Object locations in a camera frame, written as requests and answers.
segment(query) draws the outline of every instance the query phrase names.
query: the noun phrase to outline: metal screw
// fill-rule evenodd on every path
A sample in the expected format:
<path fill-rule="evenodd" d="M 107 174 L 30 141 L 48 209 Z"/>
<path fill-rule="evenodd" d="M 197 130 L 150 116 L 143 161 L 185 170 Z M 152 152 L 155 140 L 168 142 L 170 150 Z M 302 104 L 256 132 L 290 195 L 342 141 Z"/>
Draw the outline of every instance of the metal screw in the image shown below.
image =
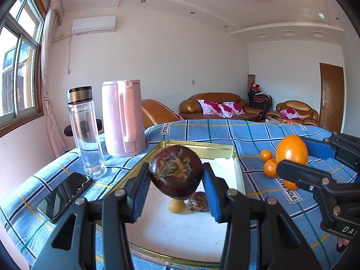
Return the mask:
<path fill-rule="evenodd" d="M 278 203 L 278 201 L 274 197 L 269 197 L 266 199 L 266 201 L 269 205 L 275 205 L 276 203 Z"/>
<path fill-rule="evenodd" d="M 338 215 L 340 215 L 341 208 L 339 206 L 335 206 L 333 212 L 334 212 L 335 216 L 338 216 Z"/>
<path fill-rule="evenodd" d="M 329 185 L 329 183 L 330 183 L 330 181 L 329 181 L 328 178 L 323 178 L 323 179 L 322 179 L 322 182 L 323 182 L 323 184 L 326 185 L 326 186 Z"/>
<path fill-rule="evenodd" d="M 82 204 L 85 203 L 85 201 L 86 201 L 86 199 L 84 197 L 79 197 L 79 198 L 76 198 L 75 204 L 76 205 L 82 205 Z"/>
<path fill-rule="evenodd" d="M 238 194 L 238 191 L 236 191 L 235 189 L 228 189 L 228 190 L 226 191 L 226 194 L 227 194 L 228 196 L 233 197 L 233 196 L 236 196 L 236 195 Z"/>
<path fill-rule="evenodd" d="M 115 196 L 116 197 L 122 197 L 126 194 L 126 191 L 124 189 L 118 189 L 115 191 Z"/>

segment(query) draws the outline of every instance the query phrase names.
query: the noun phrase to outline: bottle cap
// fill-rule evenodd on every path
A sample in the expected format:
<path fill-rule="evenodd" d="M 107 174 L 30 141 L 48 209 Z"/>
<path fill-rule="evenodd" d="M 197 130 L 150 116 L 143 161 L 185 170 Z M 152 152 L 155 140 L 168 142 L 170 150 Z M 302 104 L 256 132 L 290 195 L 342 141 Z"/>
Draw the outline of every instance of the bottle cap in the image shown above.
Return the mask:
<path fill-rule="evenodd" d="M 82 86 L 67 91 L 68 104 L 79 104 L 92 100 L 92 87 Z"/>

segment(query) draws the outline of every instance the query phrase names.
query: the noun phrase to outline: tray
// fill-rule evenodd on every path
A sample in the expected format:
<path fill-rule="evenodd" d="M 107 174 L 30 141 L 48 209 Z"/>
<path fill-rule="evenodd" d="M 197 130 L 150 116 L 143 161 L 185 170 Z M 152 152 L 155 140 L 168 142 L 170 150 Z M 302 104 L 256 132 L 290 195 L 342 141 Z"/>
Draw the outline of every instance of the tray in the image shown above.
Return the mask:
<path fill-rule="evenodd" d="M 144 156 L 109 194 L 123 188 L 129 178 L 136 177 L 143 163 L 150 163 L 161 150 L 173 145 L 183 145 L 193 150 L 203 163 L 210 162 L 215 175 L 224 178 L 230 188 L 245 194 L 234 146 L 167 140 L 161 141 Z M 204 191 L 202 183 L 197 191 Z M 176 269 L 218 268 L 226 224 L 217 224 L 209 212 L 190 211 L 188 204 L 182 214 L 173 214 L 167 209 L 170 200 L 151 183 L 142 216 L 137 223 L 126 224 L 131 254 Z"/>

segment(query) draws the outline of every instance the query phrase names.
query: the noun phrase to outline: wooden door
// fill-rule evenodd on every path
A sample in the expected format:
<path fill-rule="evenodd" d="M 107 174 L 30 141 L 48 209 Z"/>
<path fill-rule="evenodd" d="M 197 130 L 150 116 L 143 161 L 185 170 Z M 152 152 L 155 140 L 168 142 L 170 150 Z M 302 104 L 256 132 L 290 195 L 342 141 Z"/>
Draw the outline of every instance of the wooden door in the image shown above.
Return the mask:
<path fill-rule="evenodd" d="M 320 127 L 340 132 L 344 113 L 344 70 L 320 63 L 321 104 Z"/>

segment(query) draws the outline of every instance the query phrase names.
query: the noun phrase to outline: smartphone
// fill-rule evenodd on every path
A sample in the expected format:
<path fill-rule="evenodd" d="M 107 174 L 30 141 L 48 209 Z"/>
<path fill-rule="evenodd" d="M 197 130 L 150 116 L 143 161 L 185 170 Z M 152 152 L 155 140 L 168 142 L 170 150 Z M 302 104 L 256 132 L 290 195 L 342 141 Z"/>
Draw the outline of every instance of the smartphone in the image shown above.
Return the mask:
<path fill-rule="evenodd" d="M 91 181 L 92 177 L 73 172 L 39 203 L 37 210 L 55 223 Z"/>

